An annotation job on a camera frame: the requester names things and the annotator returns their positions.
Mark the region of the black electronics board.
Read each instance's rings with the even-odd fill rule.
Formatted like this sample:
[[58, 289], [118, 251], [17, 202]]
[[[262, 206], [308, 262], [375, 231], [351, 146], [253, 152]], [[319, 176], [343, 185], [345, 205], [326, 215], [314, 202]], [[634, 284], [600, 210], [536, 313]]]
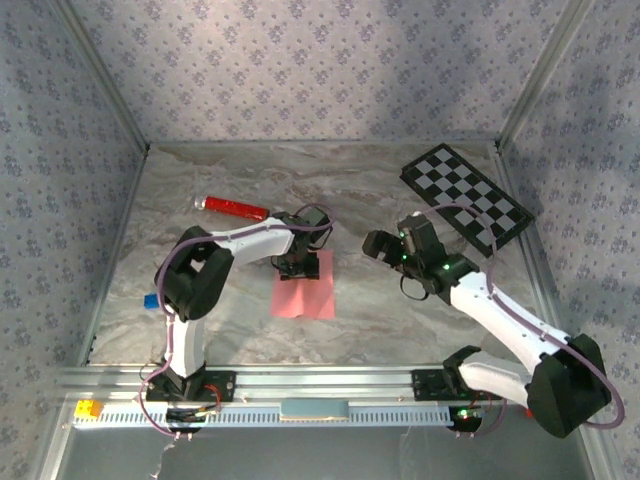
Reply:
[[174, 434], [195, 434], [220, 413], [213, 407], [169, 408], [165, 414], [168, 430]]
[[448, 429], [455, 434], [473, 436], [480, 429], [485, 414], [485, 410], [481, 407], [451, 406], [449, 408], [451, 424]]

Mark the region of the aluminium table side rail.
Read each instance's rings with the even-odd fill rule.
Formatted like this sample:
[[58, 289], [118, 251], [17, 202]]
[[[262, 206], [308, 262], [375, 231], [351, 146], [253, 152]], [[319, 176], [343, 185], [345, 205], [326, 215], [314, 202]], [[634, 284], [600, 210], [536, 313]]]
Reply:
[[[488, 143], [488, 153], [493, 161], [499, 186], [518, 204], [524, 205], [508, 170], [508, 164], [502, 158], [495, 142]], [[536, 312], [548, 324], [571, 333], [571, 322], [567, 322], [559, 310], [556, 284], [546, 254], [543, 252], [542, 240], [535, 222], [520, 234], [517, 244], [531, 283]]]
[[100, 318], [104, 308], [104, 304], [108, 295], [108, 291], [113, 279], [113, 275], [118, 263], [121, 248], [124, 242], [127, 225], [131, 216], [132, 207], [135, 201], [137, 190], [143, 175], [144, 167], [149, 156], [150, 146], [147, 145], [143, 151], [141, 160], [136, 167], [133, 175], [133, 180], [130, 189], [127, 194], [126, 202], [124, 205], [123, 215], [119, 221], [118, 229], [114, 242], [110, 249], [108, 262], [106, 264], [106, 273], [98, 289], [98, 294], [94, 307], [91, 312], [90, 321], [85, 331], [83, 342], [80, 347], [78, 358], [75, 362], [76, 367], [85, 367], [90, 363], [90, 357], [93, 351], [93, 344], [96, 338], [96, 334], [100, 324]]

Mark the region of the red glitter tube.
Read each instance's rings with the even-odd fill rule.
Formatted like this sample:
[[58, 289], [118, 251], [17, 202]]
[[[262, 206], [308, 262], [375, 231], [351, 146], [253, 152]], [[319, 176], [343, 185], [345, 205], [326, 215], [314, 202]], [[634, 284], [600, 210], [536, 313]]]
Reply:
[[194, 207], [197, 210], [207, 210], [257, 222], [264, 221], [270, 214], [268, 209], [260, 206], [214, 196], [195, 197]]

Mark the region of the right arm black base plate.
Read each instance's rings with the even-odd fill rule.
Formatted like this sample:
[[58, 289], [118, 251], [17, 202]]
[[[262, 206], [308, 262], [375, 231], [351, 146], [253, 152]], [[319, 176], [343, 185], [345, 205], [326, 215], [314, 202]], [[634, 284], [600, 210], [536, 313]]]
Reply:
[[410, 373], [416, 401], [500, 400], [495, 394], [481, 393], [456, 386], [444, 369], [417, 369]]

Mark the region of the aluminium mounting rail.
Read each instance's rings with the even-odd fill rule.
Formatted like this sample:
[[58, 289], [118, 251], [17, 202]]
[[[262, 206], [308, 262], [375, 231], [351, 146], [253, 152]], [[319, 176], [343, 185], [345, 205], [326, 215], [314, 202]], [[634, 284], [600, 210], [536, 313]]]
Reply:
[[[410, 373], [417, 369], [444, 369], [456, 386], [495, 394], [526, 406], [534, 399], [556, 400], [569, 392], [569, 378], [559, 371], [538, 368], [530, 374], [522, 365], [479, 353], [458, 367], [421, 366], [304, 366], [259, 365], [206, 367], [236, 373], [231, 402], [277, 402], [285, 398], [343, 398], [372, 401], [416, 401]], [[58, 397], [146, 400], [144, 381], [158, 369], [103, 366], [64, 370], [55, 384]]]

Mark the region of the aluminium frame post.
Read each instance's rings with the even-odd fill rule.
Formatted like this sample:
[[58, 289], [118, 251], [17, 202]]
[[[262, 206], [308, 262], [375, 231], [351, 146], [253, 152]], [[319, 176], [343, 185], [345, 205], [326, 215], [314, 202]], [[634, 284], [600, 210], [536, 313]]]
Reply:
[[149, 143], [72, 3], [70, 0], [47, 1], [126, 136], [141, 153], [146, 154], [149, 150]]
[[496, 137], [496, 149], [499, 153], [506, 152], [517, 139], [594, 3], [595, 0], [567, 0], [542, 53], [535, 61], [517, 101]]

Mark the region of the grey blue flat box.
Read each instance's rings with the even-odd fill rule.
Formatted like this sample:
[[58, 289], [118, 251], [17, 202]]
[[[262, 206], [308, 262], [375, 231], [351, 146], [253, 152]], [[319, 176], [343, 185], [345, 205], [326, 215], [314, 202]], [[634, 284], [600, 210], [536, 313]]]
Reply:
[[281, 402], [283, 421], [329, 421], [349, 418], [349, 402], [328, 398], [288, 398]]

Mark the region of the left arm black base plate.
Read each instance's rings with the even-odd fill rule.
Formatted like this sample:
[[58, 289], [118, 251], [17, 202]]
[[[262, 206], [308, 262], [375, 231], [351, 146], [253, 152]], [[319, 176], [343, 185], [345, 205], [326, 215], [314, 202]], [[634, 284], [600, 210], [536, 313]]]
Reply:
[[231, 402], [234, 398], [236, 373], [201, 368], [188, 377], [168, 369], [154, 377], [146, 392], [147, 401], [156, 402]]

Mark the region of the black white checkerboard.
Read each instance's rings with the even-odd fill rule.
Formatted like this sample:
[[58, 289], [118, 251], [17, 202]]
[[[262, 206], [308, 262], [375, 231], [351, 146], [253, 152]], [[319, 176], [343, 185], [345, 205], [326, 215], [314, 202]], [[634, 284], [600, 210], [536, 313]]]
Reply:
[[534, 216], [469, 161], [441, 143], [409, 164], [400, 179], [485, 257], [522, 233]]

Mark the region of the aluminium table back rail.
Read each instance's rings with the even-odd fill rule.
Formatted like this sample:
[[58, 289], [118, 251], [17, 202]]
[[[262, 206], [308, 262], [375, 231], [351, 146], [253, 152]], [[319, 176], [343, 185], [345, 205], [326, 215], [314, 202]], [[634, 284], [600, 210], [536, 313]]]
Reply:
[[338, 145], [438, 145], [446, 143], [451, 146], [476, 147], [476, 146], [499, 146], [496, 139], [456, 139], [456, 138], [435, 138], [435, 139], [415, 139], [403, 138], [399, 140], [381, 139], [311, 139], [311, 140], [220, 140], [220, 141], [155, 141], [150, 142], [148, 148], [158, 149], [187, 149], [187, 148], [213, 148], [213, 147], [267, 147], [267, 146], [338, 146]]

